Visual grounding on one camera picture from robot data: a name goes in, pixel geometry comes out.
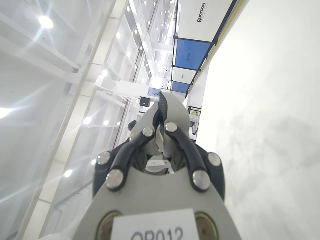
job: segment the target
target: ceiling light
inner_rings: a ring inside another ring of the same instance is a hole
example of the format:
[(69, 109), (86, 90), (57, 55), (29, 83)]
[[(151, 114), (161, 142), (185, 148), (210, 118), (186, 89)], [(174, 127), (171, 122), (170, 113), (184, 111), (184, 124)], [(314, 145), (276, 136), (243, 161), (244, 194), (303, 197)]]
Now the ceiling light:
[(148, 51), (148, 46), (145, 41), (142, 41), (142, 46), (145, 51)]
[(72, 174), (72, 169), (69, 169), (69, 170), (67, 170), (67, 171), (64, 173), (64, 176), (65, 176), (66, 178), (68, 178), (68, 177), (71, 176), (71, 174)]
[(131, 7), (131, 11), (136, 15), (137, 11), (136, 11), (134, 0), (129, 0), (129, 5)]
[(108, 71), (106, 69), (102, 70), (101, 71), (101, 75), (104, 76), (104, 77), (107, 76), (108, 75)]
[(10, 112), (10, 109), (0, 108), (0, 119), (7, 116), (9, 112)]
[(142, 29), (141, 29), (141, 25), (139, 23), (137, 23), (137, 29), (140, 35), (142, 35)]
[(85, 125), (89, 124), (91, 122), (91, 117), (86, 117), (85, 119), (83, 119), (83, 123)]
[(39, 22), (44, 28), (52, 28), (54, 26), (51, 19), (44, 15), (41, 15), (39, 17)]

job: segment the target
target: white ceiling beam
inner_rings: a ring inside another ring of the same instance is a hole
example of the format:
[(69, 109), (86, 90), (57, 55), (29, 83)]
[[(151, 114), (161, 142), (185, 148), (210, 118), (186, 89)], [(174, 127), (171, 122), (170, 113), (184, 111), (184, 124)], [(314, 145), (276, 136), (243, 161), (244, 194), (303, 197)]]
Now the white ceiling beam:
[(40, 45), (41, 47), (43, 47), (44, 49), (46, 49), (47, 51), (49, 51), (50, 53), (52, 53), (53, 55), (55, 55), (56, 57), (58, 57), (59, 59), (64, 61), (66, 64), (69, 64), (70, 66), (72, 66), (76, 69), (79, 68), (79, 66), (76, 63), (72, 62), (67, 57), (63, 56), (61, 53), (56, 51), (54, 48), (50, 47), (45, 42), (41, 41), (40, 39), (36, 39), (29, 31), (27, 31), (26, 29), (24, 29), (20, 25), (16, 24), (10, 18), (8, 18), (7, 16), (5, 16), (2, 13), (0, 13), (0, 20), (3, 23), (7, 24), (8, 26), (12, 27), (13, 29), (17, 30), (19, 33), (21, 33), (22, 35), (24, 35), (25, 37), (27, 37), (31, 41), (33, 41), (33, 42), (37, 43), (38, 45)]
[(110, 95), (106, 94), (106, 93), (103, 92), (103, 91), (97, 90), (97, 91), (96, 91), (96, 96), (98, 96), (98, 97), (100, 97), (100, 98), (102, 98), (102, 99), (104, 99), (104, 100), (111, 101), (111, 102), (113, 102), (113, 103), (115, 103), (115, 104), (117, 104), (117, 105), (120, 105), (120, 106), (122, 106), (122, 107), (125, 107), (125, 106), (126, 106), (124, 103), (118, 101), (117, 99), (111, 97)]
[(38, 68), (53, 74), (61, 79), (66, 79), (67, 72), (59, 69), (55, 65), (41, 59), (40, 57), (28, 53), (24, 48), (17, 46), (16, 44), (12, 43), (10, 40), (5, 39), (4, 37), (0, 36), (0, 49), (4, 52), (9, 53), (12, 56), (18, 57), (28, 63), (37, 66)]

